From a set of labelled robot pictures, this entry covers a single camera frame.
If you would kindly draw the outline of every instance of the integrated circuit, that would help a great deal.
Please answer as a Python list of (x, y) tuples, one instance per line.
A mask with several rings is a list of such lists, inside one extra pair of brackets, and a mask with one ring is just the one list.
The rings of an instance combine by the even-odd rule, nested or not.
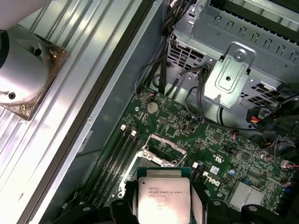
[(247, 152), (243, 152), (242, 156), (241, 156), (241, 159), (245, 160), (245, 161), (248, 161), (250, 157), (250, 154), (247, 153)]
[(216, 132), (213, 137), (212, 137), (215, 141), (219, 141), (221, 139), (221, 134)]

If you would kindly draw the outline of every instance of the small white connector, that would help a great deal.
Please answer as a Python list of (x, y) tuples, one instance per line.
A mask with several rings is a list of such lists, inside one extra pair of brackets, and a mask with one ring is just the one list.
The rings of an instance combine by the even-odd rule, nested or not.
[(281, 163), (280, 163), (280, 167), (281, 168), (286, 168), (286, 165), (288, 164), (288, 160), (282, 160)]
[(197, 167), (198, 167), (198, 163), (197, 163), (197, 162), (194, 162), (193, 165), (192, 165), (192, 167), (193, 167), (193, 168), (197, 168)]

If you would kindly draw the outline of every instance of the screw hole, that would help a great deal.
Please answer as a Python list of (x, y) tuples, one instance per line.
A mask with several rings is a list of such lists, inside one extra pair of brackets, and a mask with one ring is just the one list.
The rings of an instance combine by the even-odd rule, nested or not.
[(177, 45), (177, 42), (176, 42), (175, 40), (170, 40), (170, 44), (171, 44), (172, 46), (176, 46), (176, 45)]
[(167, 68), (169, 68), (169, 67), (171, 67), (171, 66), (172, 66), (171, 62), (166, 62), (166, 67), (167, 67)]
[(42, 50), (41, 49), (37, 48), (37, 49), (34, 50), (34, 55), (35, 56), (40, 56), (41, 54), (42, 54)]
[(9, 93), (8, 97), (10, 99), (14, 99), (15, 98), (15, 93), (14, 92)]

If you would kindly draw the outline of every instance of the metal panel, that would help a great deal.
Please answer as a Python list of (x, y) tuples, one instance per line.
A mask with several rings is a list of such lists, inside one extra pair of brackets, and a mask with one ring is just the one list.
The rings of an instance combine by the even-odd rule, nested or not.
[[(107, 88), (75, 141), (63, 167), (42, 201), (33, 223), (41, 218), (46, 209), (43, 220), (50, 218), (51, 214), (55, 213), (64, 202), (61, 200), (62, 192), (64, 199), (66, 199), (80, 184), (85, 183), (86, 177), (90, 175), (95, 165), (92, 162), (97, 162), (98, 156), (133, 96), (135, 79), (139, 69), (157, 57), (162, 48), (163, 39), (159, 34), (158, 27), (163, 21), (164, 6), (166, 6), (163, 2), (163, 0), (156, 0), (156, 4), (139, 28)], [(92, 135), (84, 150), (79, 152), (82, 142), (90, 131), (93, 132)], [(85, 169), (85, 173), (78, 172), (81, 169)]]
[(0, 108), (0, 223), (19, 219), (140, 3), (60, 0), (20, 22), (71, 56), (31, 122)]

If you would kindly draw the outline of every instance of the screw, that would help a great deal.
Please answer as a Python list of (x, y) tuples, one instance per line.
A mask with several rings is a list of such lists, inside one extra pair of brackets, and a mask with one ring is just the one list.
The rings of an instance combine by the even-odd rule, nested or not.
[(14, 99), (15, 98), (15, 93), (14, 92), (9, 93), (8, 98), (9, 99)]
[(219, 205), (221, 205), (221, 202), (219, 202), (219, 201), (213, 201), (213, 204), (219, 206)]
[(236, 59), (240, 60), (242, 58), (243, 54), (239, 52), (238, 54), (235, 55)]
[(257, 207), (254, 207), (254, 206), (249, 206), (248, 209), (250, 211), (257, 211)]
[(197, 11), (201, 12), (202, 8), (203, 8), (203, 5), (199, 5), (198, 8), (197, 8)]

